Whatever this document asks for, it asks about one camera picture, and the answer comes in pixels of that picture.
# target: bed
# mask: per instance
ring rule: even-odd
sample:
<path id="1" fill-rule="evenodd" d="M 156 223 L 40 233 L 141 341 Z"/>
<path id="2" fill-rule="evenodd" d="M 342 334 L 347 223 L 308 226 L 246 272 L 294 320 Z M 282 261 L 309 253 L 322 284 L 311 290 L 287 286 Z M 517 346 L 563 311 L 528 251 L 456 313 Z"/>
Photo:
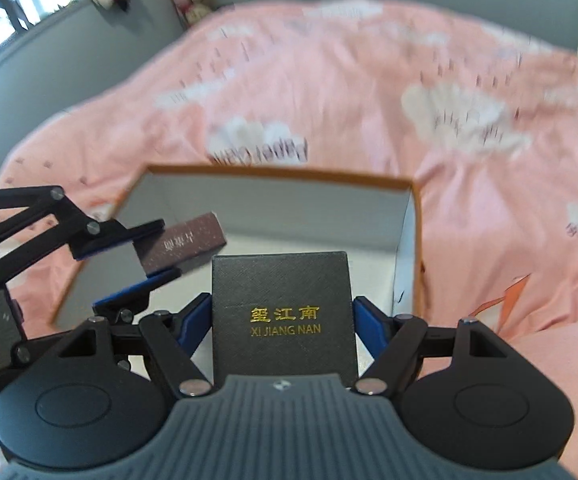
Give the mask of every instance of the bed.
<path id="1" fill-rule="evenodd" d="M 576 427 L 561 461 L 578 477 L 575 54 L 408 2 L 238 6 L 48 120 L 0 187 L 60 184 L 106 219 L 147 164 L 199 162 L 414 178 L 426 320 L 477 316 L 567 393 Z M 65 249 L 10 283 L 30 337 L 56 330 L 76 272 Z"/>

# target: cardboard box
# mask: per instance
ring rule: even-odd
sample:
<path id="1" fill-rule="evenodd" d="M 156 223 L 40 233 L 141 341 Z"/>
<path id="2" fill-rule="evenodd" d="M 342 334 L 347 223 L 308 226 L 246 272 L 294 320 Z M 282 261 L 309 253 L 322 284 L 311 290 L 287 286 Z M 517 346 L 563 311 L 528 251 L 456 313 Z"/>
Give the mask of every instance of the cardboard box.
<path id="1" fill-rule="evenodd" d="M 421 315 L 420 202 L 408 180 L 268 166 L 152 166 L 114 217 L 125 226 L 157 218 L 171 226 L 209 211 L 227 238 L 221 254 L 345 251 L 353 296 L 367 296 L 391 315 Z M 65 294 L 58 328 L 74 327 L 92 314 L 94 301 L 144 277 L 131 244 L 93 256 Z M 201 292 L 211 292 L 210 264 L 152 293 L 149 312 L 176 312 Z M 362 373 L 371 357 L 356 342 Z M 194 361 L 212 377 L 210 334 Z M 132 365 L 143 372 L 140 358 Z"/>

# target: maroon book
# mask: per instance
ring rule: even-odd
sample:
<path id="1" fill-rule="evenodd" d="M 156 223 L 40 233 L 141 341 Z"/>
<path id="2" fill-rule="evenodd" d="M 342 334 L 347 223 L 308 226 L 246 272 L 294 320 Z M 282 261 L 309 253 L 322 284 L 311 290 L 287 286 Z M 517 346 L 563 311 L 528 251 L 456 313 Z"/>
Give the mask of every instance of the maroon book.
<path id="1" fill-rule="evenodd" d="M 134 242 L 134 249 L 149 276 L 200 256 L 204 256 L 204 262 L 226 243 L 218 218 L 214 213 L 206 213 L 157 235 L 141 238 Z"/>

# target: black book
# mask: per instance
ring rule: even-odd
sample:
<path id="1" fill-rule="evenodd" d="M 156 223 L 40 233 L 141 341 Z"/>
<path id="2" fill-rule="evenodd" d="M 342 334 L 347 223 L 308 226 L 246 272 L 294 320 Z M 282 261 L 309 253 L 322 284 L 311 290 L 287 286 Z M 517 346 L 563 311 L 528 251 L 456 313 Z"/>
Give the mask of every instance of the black book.
<path id="1" fill-rule="evenodd" d="M 337 373 L 357 379 L 347 254 L 215 256 L 213 380 Z"/>

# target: pink bedsheet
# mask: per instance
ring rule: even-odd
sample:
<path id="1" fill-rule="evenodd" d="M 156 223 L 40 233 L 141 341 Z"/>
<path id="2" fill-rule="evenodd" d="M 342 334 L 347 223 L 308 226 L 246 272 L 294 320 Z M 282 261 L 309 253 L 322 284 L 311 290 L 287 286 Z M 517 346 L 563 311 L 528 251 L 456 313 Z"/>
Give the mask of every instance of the pink bedsheet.
<path id="1" fill-rule="evenodd" d="M 415 178 L 427 320 L 477 315 L 543 367 L 574 402 L 578 475 L 578 57 L 418 4 L 242 6 L 40 127 L 0 187 L 60 184 L 106 218 L 144 164 L 198 162 Z M 63 250 L 12 284 L 30 336 L 75 270 Z"/>

